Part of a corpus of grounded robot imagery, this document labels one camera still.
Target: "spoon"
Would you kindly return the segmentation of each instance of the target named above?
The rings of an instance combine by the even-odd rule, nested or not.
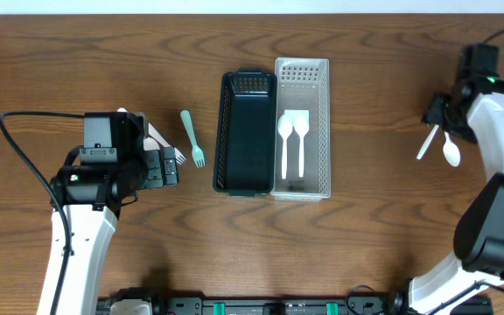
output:
[[[446,158],[446,161],[448,161],[448,163],[456,167],[460,164],[459,147],[457,147],[456,144],[454,144],[454,142],[451,140],[448,132],[444,132],[444,137],[446,138],[443,146],[444,157]]]
[[[293,132],[293,122],[286,115],[283,114],[279,117],[279,122],[277,122],[277,132],[279,136],[283,139],[283,150],[281,155],[281,179],[287,178],[287,138]]]
[[[308,122],[303,115],[298,116],[293,123],[295,131],[300,138],[298,146],[298,176],[301,178],[305,174],[305,135],[308,133]]]

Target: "spoon handle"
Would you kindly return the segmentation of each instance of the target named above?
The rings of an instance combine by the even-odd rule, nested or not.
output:
[[[300,137],[300,145],[298,146],[298,176],[305,175],[305,137]]]
[[[281,179],[287,178],[287,139],[283,139],[283,151],[281,152]]]
[[[425,142],[421,146],[421,149],[419,150],[419,153],[417,153],[417,159],[421,159],[427,149],[429,148],[429,144],[431,144],[431,140],[433,140],[433,137],[437,133],[438,125],[433,126],[433,130],[430,131],[430,134],[427,136],[427,139],[425,139]]]
[[[196,140],[196,134],[193,131],[192,117],[190,116],[190,112],[187,110],[182,110],[180,112],[180,118],[182,118],[182,123],[184,124],[185,132],[187,132],[188,137],[190,137],[192,148],[198,146],[198,140]]]

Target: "utensil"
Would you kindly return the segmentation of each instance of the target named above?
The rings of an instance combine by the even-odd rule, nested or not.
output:
[[[148,136],[143,140],[143,149],[145,151],[161,150],[160,145],[158,145],[157,140]]]
[[[305,174],[305,135],[308,133],[309,126],[305,117],[298,115],[295,122],[293,122],[293,127],[300,139],[300,145],[298,146],[298,176],[302,178]]]
[[[433,137],[437,133],[438,125],[433,126],[433,129],[430,131],[430,134],[427,136],[427,139],[425,139],[425,142],[421,146],[421,149],[419,149],[419,153],[417,153],[417,159],[421,159],[427,149],[429,148],[429,144],[431,144],[431,141],[433,140]]]
[[[288,115],[283,114],[277,122],[277,133],[283,139],[283,150],[281,153],[281,179],[287,178],[287,138],[293,132],[293,122]]]
[[[450,163],[452,166],[456,167],[460,164],[460,150],[459,147],[454,144],[451,140],[451,137],[448,135],[448,132],[444,132],[444,137],[446,141],[443,146],[443,153],[446,161]]]
[[[198,167],[206,166],[206,159],[203,155],[203,150],[198,146],[198,141],[196,140],[196,135],[193,131],[192,117],[190,112],[187,110],[182,110],[180,112],[180,117],[182,118],[182,123],[184,123],[185,132],[188,133],[190,137],[190,142],[192,143],[192,157],[193,162],[196,163]]]
[[[124,112],[124,113],[129,113],[129,111],[126,108],[119,108],[119,112]],[[162,146],[165,148],[171,147],[171,145],[161,136],[160,133],[153,127],[153,125],[149,122],[148,126],[148,131],[149,131],[149,137],[153,138],[155,142],[160,143]],[[152,142],[147,142],[147,145],[154,145]],[[156,149],[149,149],[149,150],[160,150],[160,146]],[[178,148],[174,148],[174,154],[176,155],[176,163],[178,165],[182,165],[186,161],[186,157]]]

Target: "white plastic fork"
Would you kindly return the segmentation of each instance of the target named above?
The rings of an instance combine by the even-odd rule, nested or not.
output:
[[[198,146],[198,141],[196,140],[196,134],[193,131],[192,117],[190,112],[187,110],[182,110],[180,112],[180,118],[182,118],[182,123],[184,123],[185,132],[188,133],[190,137],[190,142],[192,143],[192,158],[199,168],[206,166],[206,158],[203,155],[203,150]]]
[[[119,108],[119,112],[124,112],[124,113],[129,113],[129,111],[126,108]],[[165,148],[171,147],[171,144],[168,143],[161,134],[158,133],[158,131],[153,127],[153,125],[149,122],[149,137],[153,138],[156,142],[160,143],[162,146]],[[176,163],[178,165],[182,165],[186,161],[186,157],[178,148],[174,148],[174,154],[176,155]]]

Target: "green clamp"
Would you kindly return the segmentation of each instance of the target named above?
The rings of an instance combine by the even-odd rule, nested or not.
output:
[[[225,315],[225,304],[213,303],[213,315]]]
[[[340,308],[337,303],[328,303],[325,305],[325,309],[327,310],[328,315],[339,315]]]

